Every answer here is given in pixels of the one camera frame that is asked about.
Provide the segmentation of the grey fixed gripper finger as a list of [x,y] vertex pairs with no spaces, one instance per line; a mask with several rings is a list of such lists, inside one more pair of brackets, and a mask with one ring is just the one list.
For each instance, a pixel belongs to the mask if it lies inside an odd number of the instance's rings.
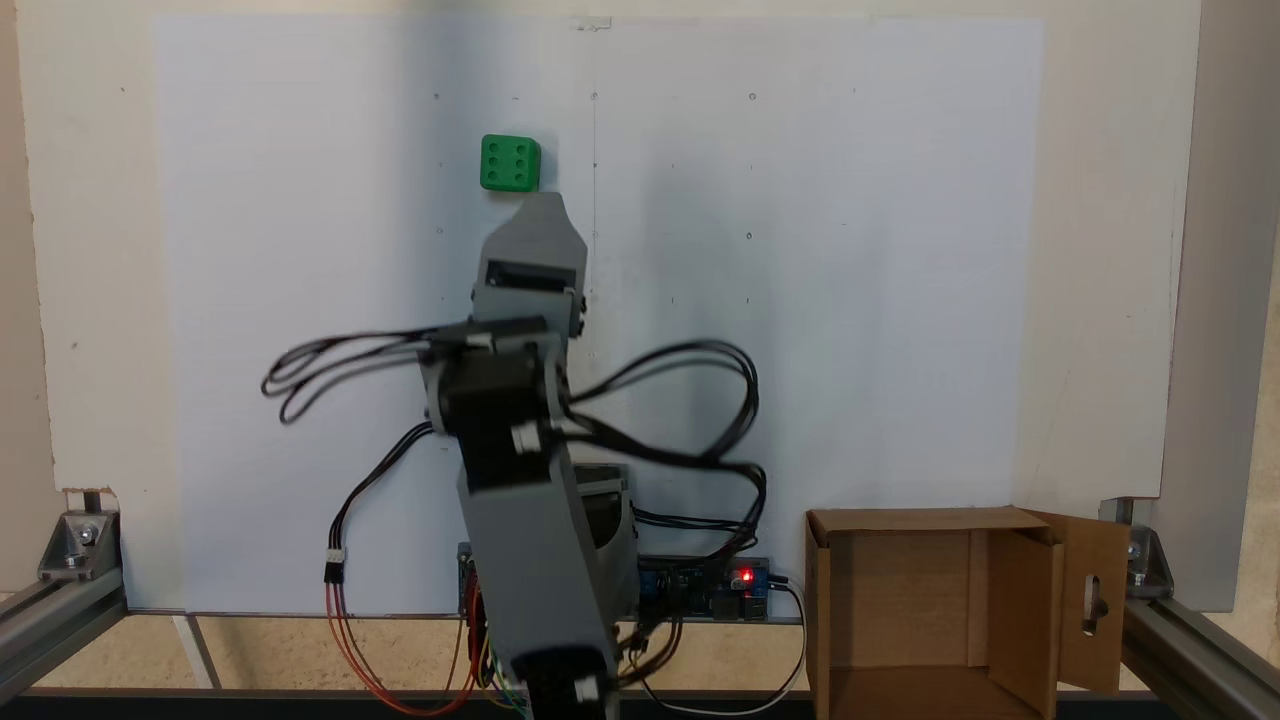
[[547,293],[581,293],[588,245],[561,193],[532,193],[484,241],[485,286]]

